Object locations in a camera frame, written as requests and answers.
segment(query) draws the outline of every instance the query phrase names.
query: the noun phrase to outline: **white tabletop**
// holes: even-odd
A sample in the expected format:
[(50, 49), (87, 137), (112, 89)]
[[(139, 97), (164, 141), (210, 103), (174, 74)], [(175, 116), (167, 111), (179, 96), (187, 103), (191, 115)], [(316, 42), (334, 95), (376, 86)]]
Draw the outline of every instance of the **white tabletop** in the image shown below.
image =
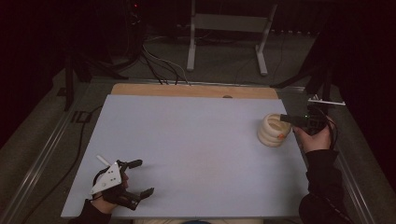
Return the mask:
[(110, 162), (142, 160), (127, 170), (128, 191), (155, 188), (135, 211), (113, 217), (297, 217), (306, 168), (291, 133), (277, 148), (257, 137), (281, 100), (108, 95), (62, 217), (79, 215), (93, 177)]

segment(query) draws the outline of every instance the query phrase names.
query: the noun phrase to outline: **hand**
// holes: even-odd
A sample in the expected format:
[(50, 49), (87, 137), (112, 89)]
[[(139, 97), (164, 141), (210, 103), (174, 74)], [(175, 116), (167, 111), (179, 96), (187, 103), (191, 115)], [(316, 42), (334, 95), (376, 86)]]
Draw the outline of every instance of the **hand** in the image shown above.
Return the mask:
[(305, 153), (320, 149), (330, 149), (332, 139), (330, 138), (331, 130), (329, 130), (329, 126), (326, 125), (323, 130), (312, 136), (298, 127), (293, 127), (293, 130), (297, 134), (297, 136), (299, 136), (300, 141), (303, 144), (303, 151)]
[[(128, 189), (128, 175), (124, 174), (122, 177), (122, 185)], [(97, 208), (99, 211), (101, 211), (104, 214), (111, 214), (113, 210), (118, 206), (116, 203), (109, 203), (105, 201), (102, 197), (102, 192), (98, 192), (93, 196), (93, 198), (96, 198), (91, 202), (91, 204)]]

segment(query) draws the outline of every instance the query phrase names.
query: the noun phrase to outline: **gray floor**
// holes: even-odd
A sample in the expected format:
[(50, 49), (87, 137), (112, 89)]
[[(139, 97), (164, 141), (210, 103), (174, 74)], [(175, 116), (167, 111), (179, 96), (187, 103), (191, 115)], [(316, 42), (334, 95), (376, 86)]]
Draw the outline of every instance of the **gray floor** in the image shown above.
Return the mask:
[[(187, 55), (189, 39), (169, 39), (166, 37), (150, 37), (145, 43), (146, 49), (156, 56), (178, 64), (176, 70), (192, 85), (257, 85), (268, 86), (294, 76), (310, 50), (315, 38), (302, 35), (270, 34), (264, 50), (269, 75), (263, 77), (254, 54), (255, 41), (245, 40), (233, 44), (198, 46), (196, 63), (193, 72), (187, 72)], [(156, 66), (156, 71), (169, 80), (175, 76), (163, 68)], [(141, 62), (120, 71), (130, 79), (126, 82), (157, 83), (150, 70)], [(303, 114), (307, 96), (298, 91), (307, 79), (279, 91), (288, 112)], [(80, 132), (84, 126), (72, 122), (75, 111), (92, 111), (104, 103), (118, 80), (97, 75), (91, 83), (76, 83), (76, 101), (70, 112), (64, 112), (64, 98), (57, 96), (58, 90), (64, 86), (64, 71), (54, 78), (54, 88), (37, 105), (35, 110), (13, 134), (6, 145), (0, 150), (0, 209), (9, 215), (12, 207), (15, 216), (8, 223), (21, 223), (29, 211), (46, 195), (72, 165), (78, 154)], [(337, 89), (332, 89), (332, 97), (342, 101)], [(84, 126), (81, 140), (83, 151), (89, 143), (99, 111), (93, 114), (92, 121)], [(394, 214), (396, 200), (394, 192), (380, 172), (370, 149), (367, 147), (361, 132), (346, 108), (335, 108), (331, 116), (339, 120), (340, 135), (338, 148), (343, 150), (337, 161), (346, 179), (346, 206), (356, 223), (391, 223), (396, 220)], [(47, 158), (43, 164), (36, 164), (38, 156)], [(51, 195), (41, 203), (26, 223), (67, 223), (60, 218), (67, 192), (71, 188), (77, 165), (70, 175)], [(34, 178), (22, 183), (25, 175)], [(128, 220), (112, 220), (111, 223), (129, 223)], [(276, 218), (265, 220), (265, 223), (301, 223), (299, 218)]]

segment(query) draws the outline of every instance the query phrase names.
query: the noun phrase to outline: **cable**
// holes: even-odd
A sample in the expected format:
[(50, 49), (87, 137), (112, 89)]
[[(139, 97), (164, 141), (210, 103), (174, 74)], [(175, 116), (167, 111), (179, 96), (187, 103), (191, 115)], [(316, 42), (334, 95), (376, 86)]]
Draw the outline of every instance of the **cable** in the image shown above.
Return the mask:
[(103, 194), (97, 196), (96, 198), (89, 199), (90, 202), (95, 201), (96, 199), (100, 199), (103, 197)]
[(174, 75), (176, 76), (176, 83), (175, 83), (175, 85), (177, 84), (179, 78), (184, 79), (184, 77), (181, 77), (181, 76), (177, 73), (177, 71), (175, 70), (175, 68), (174, 68), (170, 63), (165, 62), (165, 64), (168, 66), (168, 67), (165, 67), (165, 66), (163, 66), (162, 64), (159, 64), (159, 63), (156, 63), (156, 62), (152, 61), (151, 59), (148, 59), (148, 60), (150, 60), (152, 63), (155, 63), (155, 64), (157, 64), (158, 66), (160, 66), (160, 67), (162, 67), (162, 68), (168, 70), (168, 71), (171, 72), (172, 74), (174, 74)]
[[(221, 3), (220, 3), (220, 6), (219, 6), (219, 15), (221, 15), (221, 11), (222, 11), (222, 7), (223, 7), (223, 5), (224, 5), (224, 2), (225, 2), (225, 0), (222, 0)], [(213, 32), (214, 32), (214, 30), (210, 30), (206, 35), (201, 36), (201, 37), (197, 37), (196, 39), (197, 39), (197, 40), (200, 40), (200, 39), (204, 40), (206, 37), (210, 36)]]
[[(215, 40), (211, 40), (211, 39), (206, 39), (207, 37), (209, 37), (210, 35), (214, 35), (216, 37)], [(229, 45), (229, 44), (234, 44), (237, 43), (241, 40), (247, 39), (250, 35), (246, 35), (244, 34), (242, 37), (238, 37), (235, 40), (230, 40), (230, 41), (223, 41), (223, 39), (228, 38), (228, 39), (232, 39), (231, 37), (226, 37), (224, 35), (222, 35), (219, 31), (217, 32), (210, 32), (209, 34), (203, 36), (203, 37), (198, 37), (198, 40), (201, 40), (203, 42), (206, 42), (207, 44), (199, 44), (197, 43), (197, 46), (206, 46), (206, 45)]]
[[(87, 112), (89, 114), (89, 116), (91, 116), (96, 110), (100, 109), (102, 107), (98, 106), (96, 107), (93, 111), (91, 112)], [(83, 134), (84, 134), (84, 129), (85, 129), (85, 125), (87, 124), (87, 122), (84, 122), (81, 126), (81, 131), (79, 133), (79, 141), (78, 141), (78, 153), (75, 157), (75, 159), (73, 160), (72, 165), (70, 166), (70, 168), (67, 170), (67, 172), (62, 176), (62, 178), (58, 181), (58, 183), (52, 187), (52, 189), (49, 190), (49, 192), (29, 211), (29, 213), (26, 215), (26, 217), (23, 219), (21, 224), (26, 223), (26, 221), (29, 219), (29, 217), (33, 214), (33, 212), (51, 195), (51, 193), (53, 191), (56, 190), (56, 188), (59, 187), (59, 185), (61, 185), (62, 182), (64, 182), (64, 180), (67, 178), (67, 176), (70, 174), (70, 172), (73, 170), (73, 168), (76, 166), (77, 162), (78, 162), (78, 158), (81, 154), (81, 150), (82, 150), (82, 138), (83, 138)]]
[(313, 193), (310, 193), (310, 195), (312, 195), (313, 197), (315, 197), (319, 200), (322, 200), (324, 203), (329, 205), (330, 208), (334, 211), (334, 213), (336, 213), (341, 219), (343, 219), (345, 221), (345, 223), (354, 224), (354, 221), (347, 214), (345, 214), (340, 209), (338, 209), (337, 206), (335, 206), (330, 199), (328, 199), (326, 197), (320, 197)]
[(154, 76), (157, 78), (157, 80), (160, 82), (160, 84), (162, 85), (163, 82), (164, 82), (165, 84), (168, 84), (168, 81), (167, 81), (167, 79), (166, 79), (165, 77), (162, 77), (162, 76), (160, 76), (159, 74), (157, 74), (157, 72), (156, 72), (156, 71), (154, 70), (154, 68), (151, 66), (151, 64), (150, 64), (150, 62), (149, 62), (149, 59), (146, 57), (146, 55), (142, 54), (142, 56), (143, 56), (143, 59), (146, 60), (146, 63), (143, 63), (143, 62), (141, 62), (141, 63), (148, 66), (148, 68), (150, 69), (152, 75), (154, 75)]
[(247, 62), (246, 62), (245, 64), (243, 64), (240, 68), (238, 68), (238, 70), (236, 70), (235, 79), (233, 80), (233, 84), (234, 84), (235, 86), (237, 86), (237, 85), (236, 85), (236, 80), (238, 79), (238, 74), (239, 74), (239, 72), (240, 72), (244, 67), (246, 67), (251, 61), (253, 61), (253, 59), (254, 59), (254, 58), (250, 58), (249, 60), (247, 60)]
[(155, 58), (155, 59), (157, 59), (157, 60), (163, 61), (163, 62), (165, 62), (165, 63), (170, 63), (170, 64), (175, 65), (175, 66), (177, 66), (178, 68), (180, 68), (180, 70), (183, 72), (184, 80), (186, 81), (186, 83), (187, 83), (188, 85), (191, 85), (191, 84), (189, 83), (189, 81), (187, 80), (186, 72), (184, 71), (184, 69), (183, 69), (180, 65), (178, 65), (178, 64), (176, 64), (176, 63), (172, 63), (172, 62), (166, 61), (166, 60), (164, 60), (164, 59), (158, 58), (158, 57), (156, 57), (156, 56), (150, 54), (150, 53), (146, 50), (145, 45), (143, 45), (143, 50), (144, 50), (150, 57), (152, 57), (152, 58)]
[(118, 73), (123, 72), (123, 71), (127, 70), (128, 68), (131, 68), (132, 66), (134, 66), (138, 61), (137, 60), (138, 57), (136, 57), (136, 60), (129, 60), (128, 62), (125, 62), (125, 63), (111, 65), (110, 68), (114, 69)]
[(154, 41), (156, 39), (162, 39), (162, 38), (167, 38), (168, 36), (166, 35), (158, 35), (158, 36), (154, 36), (151, 39), (146, 39), (145, 42), (150, 42), (150, 41)]
[(330, 149), (334, 149), (335, 143), (336, 143), (337, 140), (338, 140), (338, 128), (337, 128), (337, 126), (335, 125), (334, 121), (332, 121), (332, 120), (330, 120), (330, 119), (327, 119), (327, 121), (328, 121), (327, 126), (332, 127), (332, 125), (333, 125), (333, 126), (334, 126), (334, 129), (335, 129), (335, 137), (334, 137), (334, 134), (333, 134), (332, 132), (330, 133), (330, 135), (332, 136), (332, 145), (330, 145)]
[(128, 11), (127, 11), (127, 8), (125, 7), (124, 0), (121, 0), (121, 7), (122, 7), (123, 12), (124, 12), (125, 30), (126, 30), (126, 38), (127, 38), (126, 50), (123, 53), (123, 57), (125, 57), (128, 54), (128, 51), (129, 51), (131, 34), (129, 32), (129, 25), (128, 25), (129, 24), (128, 16), (127, 16), (128, 15), (127, 14)]

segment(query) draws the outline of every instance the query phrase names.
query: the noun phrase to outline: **white cup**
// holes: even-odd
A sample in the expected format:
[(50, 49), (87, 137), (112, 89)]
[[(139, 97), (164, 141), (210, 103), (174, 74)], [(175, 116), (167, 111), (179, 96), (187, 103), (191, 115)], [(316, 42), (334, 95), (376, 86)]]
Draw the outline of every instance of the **white cup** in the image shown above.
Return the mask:
[(280, 114), (268, 114), (262, 120), (257, 135), (268, 147), (280, 147), (290, 133), (290, 123), (280, 120)]

